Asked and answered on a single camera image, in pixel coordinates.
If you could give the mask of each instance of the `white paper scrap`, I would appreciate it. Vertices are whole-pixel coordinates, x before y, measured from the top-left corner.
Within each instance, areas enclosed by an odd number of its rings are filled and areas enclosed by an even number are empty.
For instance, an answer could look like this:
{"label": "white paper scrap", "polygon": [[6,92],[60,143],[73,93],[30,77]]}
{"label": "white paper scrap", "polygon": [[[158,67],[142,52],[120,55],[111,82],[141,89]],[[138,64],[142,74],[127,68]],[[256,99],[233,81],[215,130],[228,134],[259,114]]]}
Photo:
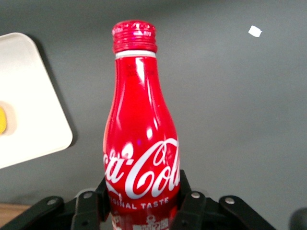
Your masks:
{"label": "white paper scrap", "polygon": [[248,31],[248,33],[250,35],[253,35],[254,37],[260,37],[261,32],[262,32],[261,29],[255,27],[254,25],[252,25]]}

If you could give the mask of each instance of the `bottle cap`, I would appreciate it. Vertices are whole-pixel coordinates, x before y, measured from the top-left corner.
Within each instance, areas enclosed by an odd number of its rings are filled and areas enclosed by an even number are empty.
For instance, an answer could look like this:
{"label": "bottle cap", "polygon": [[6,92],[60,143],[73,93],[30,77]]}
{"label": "bottle cap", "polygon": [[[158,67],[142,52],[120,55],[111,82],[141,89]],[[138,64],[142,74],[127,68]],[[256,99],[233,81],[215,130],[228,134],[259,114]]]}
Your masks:
{"label": "bottle cap", "polygon": [[144,21],[129,20],[117,23],[112,30],[113,52],[149,50],[157,52],[155,27]]}

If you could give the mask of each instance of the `white tray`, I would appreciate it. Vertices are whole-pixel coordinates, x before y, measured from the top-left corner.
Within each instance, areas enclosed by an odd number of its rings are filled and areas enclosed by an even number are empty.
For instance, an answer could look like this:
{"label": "white tray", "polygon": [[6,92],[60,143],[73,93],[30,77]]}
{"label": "white tray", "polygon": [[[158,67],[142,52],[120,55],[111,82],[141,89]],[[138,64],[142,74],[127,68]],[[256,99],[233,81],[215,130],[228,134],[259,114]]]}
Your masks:
{"label": "white tray", "polygon": [[35,43],[26,35],[0,36],[0,168],[67,148],[72,132]]}

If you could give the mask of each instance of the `gray wall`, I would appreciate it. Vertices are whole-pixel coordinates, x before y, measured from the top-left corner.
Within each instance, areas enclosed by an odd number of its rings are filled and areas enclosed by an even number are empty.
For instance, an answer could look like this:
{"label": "gray wall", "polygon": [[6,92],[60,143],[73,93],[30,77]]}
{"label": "gray wall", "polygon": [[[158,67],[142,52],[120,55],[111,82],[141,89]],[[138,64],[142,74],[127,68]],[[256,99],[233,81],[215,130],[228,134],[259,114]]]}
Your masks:
{"label": "gray wall", "polygon": [[306,12],[305,0],[0,1],[0,35],[36,41],[74,135],[64,151],[1,169],[0,202],[68,201],[99,184],[111,29],[137,18],[157,27],[161,85],[191,186],[215,200],[239,196],[288,229],[291,213],[307,207]]}

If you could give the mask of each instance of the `coca-cola bottle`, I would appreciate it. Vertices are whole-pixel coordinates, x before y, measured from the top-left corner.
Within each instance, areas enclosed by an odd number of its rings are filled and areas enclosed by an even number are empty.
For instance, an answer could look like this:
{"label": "coca-cola bottle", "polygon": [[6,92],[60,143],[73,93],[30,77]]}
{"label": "coca-cola bottle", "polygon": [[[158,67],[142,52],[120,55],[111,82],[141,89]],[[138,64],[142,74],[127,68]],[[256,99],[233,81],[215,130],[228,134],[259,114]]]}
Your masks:
{"label": "coca-cola bottle", "polygon": [[165,230],[177,211],[179,150],[158,79],[155,27],[131,20],[112,31],[116,84],[103,143],[115,230]]}

